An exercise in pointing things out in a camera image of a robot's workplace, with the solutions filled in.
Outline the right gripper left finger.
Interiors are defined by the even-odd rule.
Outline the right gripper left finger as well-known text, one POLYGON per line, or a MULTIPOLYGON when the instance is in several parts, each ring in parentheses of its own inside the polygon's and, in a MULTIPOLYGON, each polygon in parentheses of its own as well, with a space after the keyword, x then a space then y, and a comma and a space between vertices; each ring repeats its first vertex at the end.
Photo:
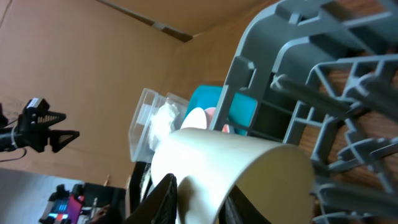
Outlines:
POLYGON ((151 194, 129 215, 124 224, 175 224, 177 219, 177 179, 169 173, 151 194))

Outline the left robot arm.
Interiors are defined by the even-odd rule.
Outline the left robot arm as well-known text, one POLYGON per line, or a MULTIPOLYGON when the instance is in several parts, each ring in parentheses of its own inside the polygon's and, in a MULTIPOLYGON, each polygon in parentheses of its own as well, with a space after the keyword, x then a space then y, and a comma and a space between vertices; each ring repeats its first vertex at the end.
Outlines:
POLYGON ((1 151, 15 151, 30 147, 44 152, 51 146, 58 153, 67 144, 80 136, 74 130, 53 130, 51 126, 66 119, 66 114, 50 111, 50 105, 43 98, 33 98, 26 104, 14 127, 7 126, 7 118, 1 115, 1 151))

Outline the white napkin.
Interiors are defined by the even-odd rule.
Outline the white napkin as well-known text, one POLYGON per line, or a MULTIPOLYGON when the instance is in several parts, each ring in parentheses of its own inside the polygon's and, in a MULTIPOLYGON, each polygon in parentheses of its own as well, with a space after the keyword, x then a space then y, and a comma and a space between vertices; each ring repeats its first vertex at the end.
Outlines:
POLYGON ((158 144, 175 130, 175 120, 180 114, 175 103, 168 101, 162 105, 157 112, 151 116, 149 130, 149 148, 153 151, 157 149, 158 144))

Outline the cream cup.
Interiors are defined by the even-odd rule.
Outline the cream cup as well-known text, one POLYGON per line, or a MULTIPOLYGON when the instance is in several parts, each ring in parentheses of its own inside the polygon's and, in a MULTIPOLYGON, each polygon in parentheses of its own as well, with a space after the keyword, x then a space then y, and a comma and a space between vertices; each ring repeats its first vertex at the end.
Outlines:
POLYGON ((310 223, 314 171, 297 146, 237 134, 186 128, 158 146, 151 177, 177 179, 179 223, 217 223, 233 187, 271 223, 310 223))

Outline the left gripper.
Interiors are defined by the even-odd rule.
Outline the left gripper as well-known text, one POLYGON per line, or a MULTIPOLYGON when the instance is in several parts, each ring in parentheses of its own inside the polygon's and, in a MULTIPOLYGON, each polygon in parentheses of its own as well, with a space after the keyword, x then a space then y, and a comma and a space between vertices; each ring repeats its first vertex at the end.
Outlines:
POLYGON ((50 126, 65 120, 66 117, 64 113, 49 111, 49 108, 25 108, 18 119, 18 148, 31 147, 36 152, 44 152, 50 138, 52 152, 59 152, 80 136, 79 131, 72 130, 51 130, 50 132, 50 126))

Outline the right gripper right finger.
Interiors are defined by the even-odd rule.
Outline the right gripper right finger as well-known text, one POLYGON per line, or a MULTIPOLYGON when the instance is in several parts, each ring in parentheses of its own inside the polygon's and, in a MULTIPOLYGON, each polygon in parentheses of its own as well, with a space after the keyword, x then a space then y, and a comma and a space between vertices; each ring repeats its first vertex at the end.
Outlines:
POLYGON ((219 224, 271 224, 235 185, 219 213, 219 224))

